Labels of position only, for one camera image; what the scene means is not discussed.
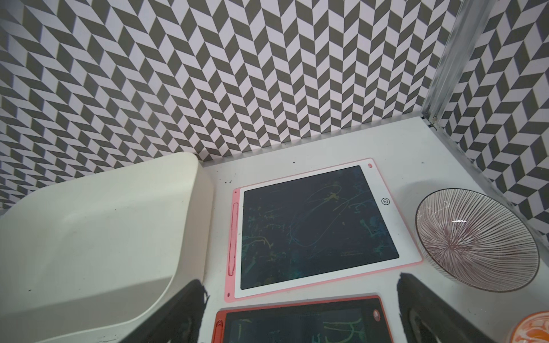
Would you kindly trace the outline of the pink tablet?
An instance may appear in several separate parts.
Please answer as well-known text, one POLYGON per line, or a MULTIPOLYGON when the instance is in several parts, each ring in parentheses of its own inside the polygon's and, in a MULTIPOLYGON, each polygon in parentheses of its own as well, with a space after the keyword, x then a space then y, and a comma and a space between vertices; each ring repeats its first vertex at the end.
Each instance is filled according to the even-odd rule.
POLYGON ((374 159, 236 188, 224 299, 236 302, 420 264, 374 159))

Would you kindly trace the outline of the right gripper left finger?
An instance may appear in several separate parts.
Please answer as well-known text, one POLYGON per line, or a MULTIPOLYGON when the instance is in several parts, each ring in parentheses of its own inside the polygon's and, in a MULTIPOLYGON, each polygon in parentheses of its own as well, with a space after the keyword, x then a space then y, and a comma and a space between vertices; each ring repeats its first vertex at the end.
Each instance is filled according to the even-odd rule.
POLYGON ((200 280, 192 280, 121 343, 197 343, 208 299, 200 280))

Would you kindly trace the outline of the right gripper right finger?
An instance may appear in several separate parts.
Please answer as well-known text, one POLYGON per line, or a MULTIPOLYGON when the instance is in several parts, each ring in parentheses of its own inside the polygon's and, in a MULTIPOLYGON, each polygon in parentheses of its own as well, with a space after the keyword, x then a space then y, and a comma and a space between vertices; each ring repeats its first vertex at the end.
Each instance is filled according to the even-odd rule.
POLYGON ((492 342, 412 274, 397 283, 400 318, 408 342, 492 342))

